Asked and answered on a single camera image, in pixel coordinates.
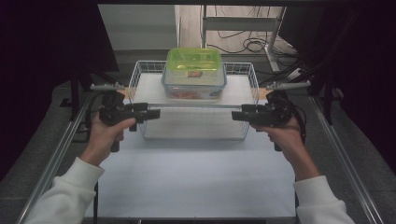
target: food container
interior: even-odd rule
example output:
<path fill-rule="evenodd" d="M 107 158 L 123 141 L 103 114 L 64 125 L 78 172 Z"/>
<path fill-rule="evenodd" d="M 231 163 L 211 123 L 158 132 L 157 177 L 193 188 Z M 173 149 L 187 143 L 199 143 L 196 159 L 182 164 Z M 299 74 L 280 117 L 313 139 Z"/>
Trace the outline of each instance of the food container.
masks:
<path fill-rule="evenodd" d="M 171 49 L 162 84 L 170 99 L 220 99 L 227 78 L 219 52 L 215 49 Z"/>

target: yellow-green lid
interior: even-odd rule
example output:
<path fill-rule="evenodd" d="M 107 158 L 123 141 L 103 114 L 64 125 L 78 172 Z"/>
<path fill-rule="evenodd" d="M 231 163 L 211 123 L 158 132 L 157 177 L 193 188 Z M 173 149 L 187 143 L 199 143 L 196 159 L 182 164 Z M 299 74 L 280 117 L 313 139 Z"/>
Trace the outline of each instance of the yellow-green lid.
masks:
<path fill-rule="evenodd" d="M 215 49 L 171 49 L 166 68 L 178 71 L 207 71 L 220 68 L 220 54 Z"/>

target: sleeve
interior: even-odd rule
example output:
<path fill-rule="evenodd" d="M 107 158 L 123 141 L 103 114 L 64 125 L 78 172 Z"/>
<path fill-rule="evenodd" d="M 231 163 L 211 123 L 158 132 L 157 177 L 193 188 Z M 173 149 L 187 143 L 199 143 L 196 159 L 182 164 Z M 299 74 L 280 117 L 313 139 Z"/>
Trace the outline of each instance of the sleeve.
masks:
<path fill-rule="evenodd" d="M 66 174 L 53 179 L 52 188 L 36 202 L 25 223 L 80 223 L 104 171 L 76 158 Z"/>
<path fill-rule="evenodd" d="M 302 224 L 354 223 L 347 215 L 345 203 L 332 193 L 326 176 L 298 181 L 294 188 L 300 202 L 297 214 Z"/>

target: metal rail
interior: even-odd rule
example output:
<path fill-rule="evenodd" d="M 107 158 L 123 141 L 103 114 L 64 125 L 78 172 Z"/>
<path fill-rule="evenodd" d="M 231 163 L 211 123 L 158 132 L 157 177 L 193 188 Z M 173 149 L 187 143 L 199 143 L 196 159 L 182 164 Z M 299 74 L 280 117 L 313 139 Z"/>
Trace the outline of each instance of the metal rail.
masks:
<path fill-rule="evenodd" d="M 81 119 L 85 115 L 85 111 L 88 107 L 91 98 L 92 98 L 91 93 L 86 93 L 83 95 L 81 101 L 81 107 L 77 116 L 73 121 L 70 121 L 58 146 L 53 151 L 43 174 L 38 179 L 37 184 L 35 185 L 35 188 L 33 189 L 32 194 L 30 195 L 30 198 L 28 199 L 27 203 L 25 204 L 24 208 L 21 211 L 19 218 L 17 219 L 16 222 L 17 224 L 21 224 L 24 222 L 24 220 L 27 218 L 30 211 L 32 210 L 33 206 L 35 205 L 35 202 L 47 189 L 50 188 L 52 179 L 53 177 L 55 177 L 58 168 L 61 165 L 61 162 L 64 158 L 64 154 L 67 151 L 76 130 L 78 129 L 78 125 Z"/>
<path fill-rule="evenodd" d="M 370 223 L 372 224 L 383 224 L 381 216 L 378 213 L 378 209 L 376 208 L 375 202 L 370 195 L 368 189 L 364 186 L 363 182 L 359 178 L 355 167 L 353 166 L 350 158 L 347 155 L 347 151 L 345 150 L 341 140 L 339 139 L 337 132 L 335 131 L 332 125 L 329 125 L 325 117 L 323 116 L 323 109 L 320 104 L 320 100 L 318 97 L 309 97 L 310 103 L 315 108 L 318 119 L 323 126 L 323 130 L 329 137 L 330 142 L 332 143 L 332 147 L 338 160 L 340 161 L 341 166 L 343 167 L 344 172 L 346 173 L 346 177 L 349 180 L 352 188 L 354 189 L 360 203 L 361 207 L 364 210 L 364 213 L 368 217 Z"/>

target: wire basket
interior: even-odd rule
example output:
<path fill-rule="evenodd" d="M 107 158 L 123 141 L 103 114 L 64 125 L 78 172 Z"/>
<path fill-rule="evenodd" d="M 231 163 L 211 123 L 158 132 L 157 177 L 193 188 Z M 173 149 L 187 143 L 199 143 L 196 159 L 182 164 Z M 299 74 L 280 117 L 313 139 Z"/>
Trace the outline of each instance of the wire basket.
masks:
<path fill-rule="evenodd" d="M 218 101 L 172 100 L 161 83 L 166 61 L 138 61 L 129 84 L 131 103 L 147 102 L 161 117 L 139 124 L 146 139 L 244 140 L 248 123 L 232 120 L 242 104 L 257 104 L 259 88 L 251 63 L 223 63 L 227 86 Z"/>

